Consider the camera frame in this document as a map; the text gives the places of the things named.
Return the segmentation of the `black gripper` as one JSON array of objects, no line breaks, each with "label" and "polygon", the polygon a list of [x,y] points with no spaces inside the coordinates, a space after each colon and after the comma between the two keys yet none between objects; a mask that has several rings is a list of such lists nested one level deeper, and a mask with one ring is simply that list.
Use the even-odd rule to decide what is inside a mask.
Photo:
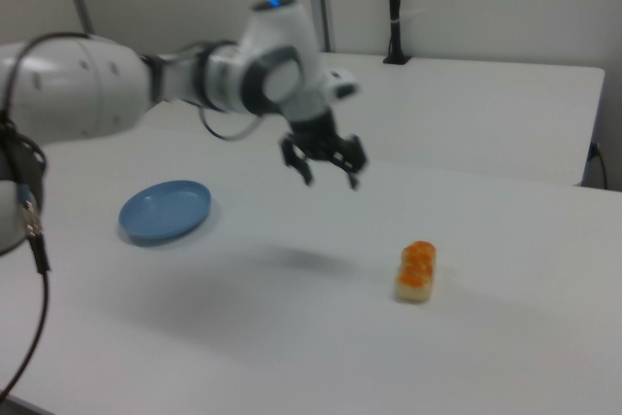
[{"label": "black gripper", "polygon": [[[359,177],[367,165],[363,144],[357,135],[338,137],[332,111],[324,111],[306,121],[290,121],[289,125],[291,133],[280,142],[283,160],[301,176],[307,187],[314,181],[307,157],[332,162],[346,173],[352,190],[359,187]],[[299,156],[296,148],[304,155]]]}]

